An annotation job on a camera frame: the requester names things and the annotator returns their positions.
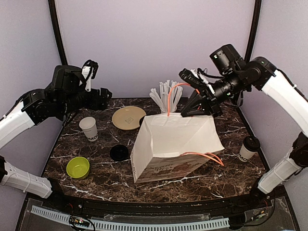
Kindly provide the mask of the white paper cups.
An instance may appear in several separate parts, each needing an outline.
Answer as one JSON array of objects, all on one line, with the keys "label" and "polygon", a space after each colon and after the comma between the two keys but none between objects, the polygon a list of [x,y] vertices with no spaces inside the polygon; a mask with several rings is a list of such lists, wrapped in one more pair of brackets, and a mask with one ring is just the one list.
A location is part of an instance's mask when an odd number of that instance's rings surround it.
[{"label": "white paper cups", "polygon": [[96,120],[93,117],[85,117],[79,122],[79,127],[84,132],[86,138],[90,142],[94,142],[98,139],[98,131],[96,126]]}]

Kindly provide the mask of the black coffee cup lid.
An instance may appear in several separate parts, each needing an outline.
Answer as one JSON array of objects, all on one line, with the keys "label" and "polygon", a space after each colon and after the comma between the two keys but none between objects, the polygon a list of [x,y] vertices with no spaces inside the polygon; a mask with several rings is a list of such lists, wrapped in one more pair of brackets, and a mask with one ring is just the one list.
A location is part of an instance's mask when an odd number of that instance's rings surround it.
[{"label": "black coffee cup lid", "polygon": [[140,126],[142,125],[142,123],[143,123],[145,117],[146,117],[146,116],[143,116],[143,117],[139,120],[139,125],[140,125]]}]

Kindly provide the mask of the cream bear paper bag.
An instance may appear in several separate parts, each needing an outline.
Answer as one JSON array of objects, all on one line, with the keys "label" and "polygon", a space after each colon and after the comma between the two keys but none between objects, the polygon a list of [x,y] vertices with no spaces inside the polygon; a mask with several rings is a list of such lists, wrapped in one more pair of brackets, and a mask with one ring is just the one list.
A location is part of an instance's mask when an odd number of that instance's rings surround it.
[{"label": "cream bear paper bag", "polygon": [[[160,83],[166,107],[175,107],[182,84]],[[222,165],[217,156],[224,147],[212,116],[182,117],[180,113],[146,116],[131,152],[135,183],[185,177],[209,160]]]}]

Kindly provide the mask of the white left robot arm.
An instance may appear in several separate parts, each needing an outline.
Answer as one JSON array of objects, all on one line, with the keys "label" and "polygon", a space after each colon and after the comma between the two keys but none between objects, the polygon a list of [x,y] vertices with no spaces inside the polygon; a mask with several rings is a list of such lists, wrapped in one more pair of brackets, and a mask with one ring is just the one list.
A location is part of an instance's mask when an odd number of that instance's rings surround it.
[{"label": "white left robot arm", "polygon": [[[68,115],[82,108],[105,110],[112,93],[105,88],[82,90],[73,94],[51,94],[43,89],[32,90],[22,95],[8,114],[0,119],[0,146],[4,147],[20,134],[54,117],[64,121]],[[58,182],[35,176],[21,170],[4,157],[0,158],[0,183],[26,193],[48,198],[58,210],[68,206],[68,199],[61,194]]]}]

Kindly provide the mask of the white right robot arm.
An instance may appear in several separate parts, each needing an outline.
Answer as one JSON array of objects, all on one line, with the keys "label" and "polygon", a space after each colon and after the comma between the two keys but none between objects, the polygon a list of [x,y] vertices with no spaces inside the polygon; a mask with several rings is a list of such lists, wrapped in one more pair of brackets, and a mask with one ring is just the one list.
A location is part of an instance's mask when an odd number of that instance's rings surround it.
[{"label": "white right robot arm", "polygon": [[270,169],[258,178],[246,197],[250,209],[264,196],[298,175],[308,166],[308,101],[289,77],[264,57],[241,67],[230,63],[231,71],[210,80],[201,69],[183,69],[181,80],[193,91],[181,110],[183,117],[222,115],[222,104],[244,92],[244,117],[264,142]]}]

